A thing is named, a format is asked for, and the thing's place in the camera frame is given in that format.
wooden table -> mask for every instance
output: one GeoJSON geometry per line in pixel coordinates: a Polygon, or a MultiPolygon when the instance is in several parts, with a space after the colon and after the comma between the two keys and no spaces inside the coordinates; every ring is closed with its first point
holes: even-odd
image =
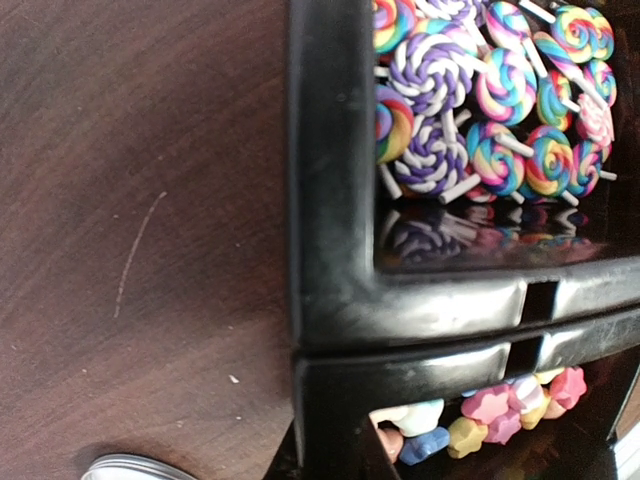
{"type": "Polygon", "coordinates": [[[268,467],[292,415],[285,18],[0,5],[0,478],[113,451],[206,480],[268,467]]]}

purple and white swirl lollipop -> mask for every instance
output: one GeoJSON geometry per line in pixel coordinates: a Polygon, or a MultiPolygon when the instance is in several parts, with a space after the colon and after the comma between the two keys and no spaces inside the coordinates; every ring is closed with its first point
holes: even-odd
{"type": "Polygon", "coordinates": [[[454,143],[453,109],[462,105],[471,91],[474,68],[486,71],[486,64],[449,37],[421,33],[396,49],[389,83],[416,114],[442,115],[446,140],[454,143]]]}
{"type": "Polygon", "coordinates": [[[409,196],[437,197],[465,178],[468,163],[462,135],[458,133],[455,142],[446,142],[439,122],[418,115],[409,148],[394,166],[396,179],[409,196]]]}

pink star candy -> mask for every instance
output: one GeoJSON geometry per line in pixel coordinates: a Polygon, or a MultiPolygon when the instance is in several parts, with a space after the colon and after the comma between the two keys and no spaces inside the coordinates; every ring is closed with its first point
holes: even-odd
{"type": "Polygon", "coordinates": [[[509,410],[500,415],[489,425],[489,435],[484,439],[486,443],[500,443],[506,445],[511,437],[520,431],[520,414],[515,410],[509,410]]]}
{"type": "Polygon", "coordinates": [[[509,410],[509,386],[480,390],[473,397],[462,402],[462,414],[467,418],[479,421],[483,425],[489,425],[500,415],[509,410]]]}
{"type": "Polygon", "coordinates": [[[567,410],[575,407],[586,392],[584,371],[580,367],[567,368],[551,382],[551,398],[567,410]]]}

pink swirl lollipop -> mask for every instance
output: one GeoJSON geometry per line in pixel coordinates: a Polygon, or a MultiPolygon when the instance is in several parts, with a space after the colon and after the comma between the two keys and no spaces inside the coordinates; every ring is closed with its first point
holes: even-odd
{"type": "Polygon", "coordinates": [[[585,140],[591,140],[601,148],[608,147],[613,141],[613,123],[611,110],[600,108],[591,97],[581,94],[578,97],[580,116],[576,121],[576,130],[585,140]]]}
{"type": "Polygon", "coordinates": [[[531,40],[531,29],[518,7],[507,2],[495,2],[487,10],[487,28],[499,47],[527,55],[540,78],[546,78],[547,69],[531,40]]]}

pastel candy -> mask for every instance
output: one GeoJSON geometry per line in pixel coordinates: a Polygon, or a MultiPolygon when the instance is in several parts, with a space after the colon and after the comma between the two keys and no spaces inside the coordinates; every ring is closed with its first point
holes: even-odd
{"type": "Polygon", "coordinates": [[[461,411],[465,417],[489,425],[509,410],[509,387],[497,387],[480,390],[473,397],[462,402],[461,411]]]}
{"type": "Polygon", "coordinates": [[[547,372],[534,373],[534,377],[540,382],[540,385],[548,385],[551,381],[564,372],[564,367],[549,370],[547,372]]]}
{"type": "Polygon", "coordinates": [[[484,439],[485,443],[499,443],[506,445],[511,437],[520,431],[520,414],[515,410],[509,410],[500,415],[489,425],[489,433],[484,439]]]}
{"type": "Polygon", "coordinates": [[[389,456],[389,460],[391,460],[391,463],[396,463],[403,448],[404,437],[400,432],[392,429],[376,429],[376,432],[378,433],[378,438],[380,438],[382,448],[389,456]]]}
{"type": "Polygon", "coordinates": [[[407,415],[401,420],[395,420],[393,423],[405,437],[417,437],[438,427],[443,410],[444,400],[418,403],[409,406],[407,415]]]}
{"type": "Polygon", "coordinates": [[[580,368],[567,368],[551,382],[551,398],[566,410],[576,406],[580,397],[587,393],[584,371],[580,368]]]}
{"type": "Polygon", "coordinates": [[[400,461],[409,466],[424,462],[430,456],[449,446],[451,437],[446,428],[438,427],[433,432],[409,438],[400,452],[400,461]]]}
{"type": "Polygon", "coordinates": [[[520,415],[520,424],[522,425],[522,428],[525,430],[533,430],[536,428],[540,423],[540,420],[544,417],[544,414],[547,413],[549,402],[551,402],[551,396],[549,396],[548,392],[546,395],[543,392],[542,404],[538,408],[531,410],[529,413],[520,415]]]}
{"type": "Polygon", "coordinates": [[[378,426],[380,422],[397,422],[399,420],[402,420],[407,416],[407,413],[409,413],[409,407],[405,405],[402,407],[383,408],[381,410],[376,410],[375,412],[371,412],[369,414],[369,418],[371,418],[371,422],[373,422],[375,426],[378,426]]]}
{"type": "Polygon", "coordinates": [[[544,392],[533,375],[517,379],[511,386],[509,406],[523,415],[544,403],[544,392]]]}
{"type": "Polygon", "coordinates": [[[449,456],[464,458],[482,448],[482,442],[489,435],[489,427],[470,418],[460,417],[449,426],[449,435],[449,456]]]}

